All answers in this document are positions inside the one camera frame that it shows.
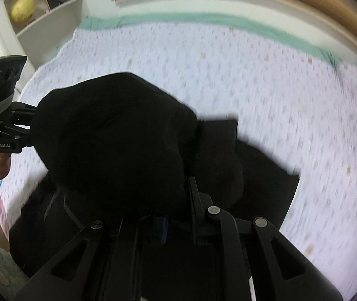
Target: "folded black clothes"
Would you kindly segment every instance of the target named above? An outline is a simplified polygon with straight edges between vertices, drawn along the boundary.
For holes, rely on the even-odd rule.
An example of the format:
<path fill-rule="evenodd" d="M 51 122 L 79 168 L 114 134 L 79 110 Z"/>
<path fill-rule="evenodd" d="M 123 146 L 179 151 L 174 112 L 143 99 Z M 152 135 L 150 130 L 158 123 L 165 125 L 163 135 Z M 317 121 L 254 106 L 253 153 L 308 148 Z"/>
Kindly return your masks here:
<path fill-rule="evenodd" d="M 143 207 L 188 220 L 188 176 L 235 217 L 266 217 L 278 228 L 298 184 L 237 139 L 235 119 L 198 121 L 131 73 L 50 92 L 31 135 L 49 173 L 10 232 L 11 254 L 28 276 L 93 220 L 116 221 Z"/>

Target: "silver screw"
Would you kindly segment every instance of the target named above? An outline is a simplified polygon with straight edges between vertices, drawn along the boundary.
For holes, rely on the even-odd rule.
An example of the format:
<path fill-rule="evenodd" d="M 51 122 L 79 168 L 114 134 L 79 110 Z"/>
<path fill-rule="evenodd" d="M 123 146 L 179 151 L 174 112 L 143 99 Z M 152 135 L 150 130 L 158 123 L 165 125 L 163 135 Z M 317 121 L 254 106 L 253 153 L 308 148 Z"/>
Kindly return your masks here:
<path fill-rule="evenodd" d="M 210 207 L 208 208 L 208 213 L 209 213 L 209 214 L 212 214 L 212 215 L 217 215 L 217 214 L 220 213 L 220 208 L 217 207 L 217 206 L 210 206 Z"/>
<path fill-rule="evenodd" d="M 94 230 L 98 230 L 102 227 L 102 222 L 101 221 L 93 221 L 91 223 L 91 228 Z"/>
<path fill-rule="evenodd" d="M 260 228 L 264 228 L 267 226 L 267 220 L 260 217 L 255 220 L 255 224 L 256 224 L 256 226 L 259 226 Z"/>

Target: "mattress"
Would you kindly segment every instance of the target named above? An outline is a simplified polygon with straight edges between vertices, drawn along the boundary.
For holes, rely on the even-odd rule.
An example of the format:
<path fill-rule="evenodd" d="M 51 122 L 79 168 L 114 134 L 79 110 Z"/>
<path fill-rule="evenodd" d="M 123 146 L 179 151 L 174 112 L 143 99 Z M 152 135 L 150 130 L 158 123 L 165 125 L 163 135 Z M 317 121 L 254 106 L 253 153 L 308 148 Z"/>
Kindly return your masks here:
<path fill-rule="evenodd" d="M 52 89 L 120 71 L 143 77 L 199 117 L 238 115 L 240 139 L 299 173 L 280 231 L 350 300 L 357 292 L 356 66 L 335 70 L 318 57 L 220 25 L 77 29 L 20 101 L 37 105 Z M 6 233 L 46 171 L 33 148 L 13 155 L 0 186 Z"/>

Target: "yellow round object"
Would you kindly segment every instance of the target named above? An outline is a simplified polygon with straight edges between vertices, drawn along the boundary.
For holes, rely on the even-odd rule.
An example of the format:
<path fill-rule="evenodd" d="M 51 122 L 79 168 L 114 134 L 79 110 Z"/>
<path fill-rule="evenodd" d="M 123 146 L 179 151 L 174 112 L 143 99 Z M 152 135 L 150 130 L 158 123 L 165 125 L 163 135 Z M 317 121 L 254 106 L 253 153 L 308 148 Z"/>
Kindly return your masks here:
<path fill-rule="evenodd" d="M 15 23 L 27 21 L 35 10 L 35 0 L 18 0 L 12 7 L 10 17 Z"/>

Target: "white patterned bedsheet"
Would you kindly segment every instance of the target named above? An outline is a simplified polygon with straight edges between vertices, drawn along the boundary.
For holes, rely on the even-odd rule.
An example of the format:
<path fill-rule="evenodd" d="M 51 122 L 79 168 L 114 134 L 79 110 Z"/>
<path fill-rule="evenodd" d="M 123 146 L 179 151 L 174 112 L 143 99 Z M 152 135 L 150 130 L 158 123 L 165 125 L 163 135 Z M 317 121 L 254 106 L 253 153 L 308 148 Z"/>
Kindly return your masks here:
<path fill-rule="evenodd" d="M 199 116 L 237 114 L 239 137 L 248 137 L 290 173 L 299 172 L 280 231 L 345 300 L 356 293 L 357 67 L 335 72 L 302 52 L 223 26 L 76 30 L 29 81 L 20 101 L 37 105 L 54 88 L 119 71 L 145 78 Z M 33 148 L 13 155 L 0 187 L 5 231 L 45 174 Z"/>

